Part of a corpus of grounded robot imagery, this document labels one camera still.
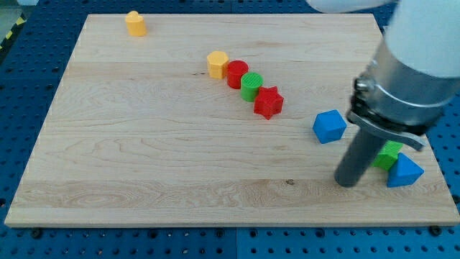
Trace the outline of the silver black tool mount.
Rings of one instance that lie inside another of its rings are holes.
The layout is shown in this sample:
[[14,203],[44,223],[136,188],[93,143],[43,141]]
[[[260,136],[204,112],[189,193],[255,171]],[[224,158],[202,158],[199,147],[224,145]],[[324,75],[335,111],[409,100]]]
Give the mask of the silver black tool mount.
[[379,150],[391,140],[422,150],[422,136],[458,91],[459,77],[417,71],[396,58],[382,40],[366,70],[354,79],[346,117],[359,131],[350,147]]

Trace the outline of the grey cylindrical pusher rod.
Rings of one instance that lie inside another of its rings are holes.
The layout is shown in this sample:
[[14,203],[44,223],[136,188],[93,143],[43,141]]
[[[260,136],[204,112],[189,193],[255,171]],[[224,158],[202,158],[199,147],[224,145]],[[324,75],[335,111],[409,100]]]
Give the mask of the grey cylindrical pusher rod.
[[356,186],[385,143],[385,139],[360,129],[334,172],[337,184]]

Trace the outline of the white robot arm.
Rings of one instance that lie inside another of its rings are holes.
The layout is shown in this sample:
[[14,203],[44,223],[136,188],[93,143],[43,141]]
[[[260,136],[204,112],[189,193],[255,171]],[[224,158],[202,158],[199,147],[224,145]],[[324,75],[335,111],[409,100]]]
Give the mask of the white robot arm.
[[346,118],[359,126],[334,172],[355,186],[388,140],[421,150],[422,136],[459,92],[459,2],[401,0],[374,57],[354,80]]

